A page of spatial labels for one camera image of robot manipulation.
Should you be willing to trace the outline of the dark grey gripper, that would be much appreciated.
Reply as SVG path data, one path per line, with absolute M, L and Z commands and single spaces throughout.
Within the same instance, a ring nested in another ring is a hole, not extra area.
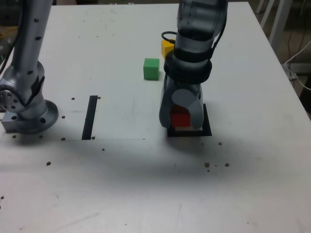
M 193 128 L 201 128 L 203 126 L 201 91 L 200 84 L 184 84 L 174 82 L 170 77 L 165 77 L 159 110 L 159 120 L 162 127 L 169 128 L 171 126 L 170 114 L 174 103 L 188 110 L 190 113 L 190 125 Z

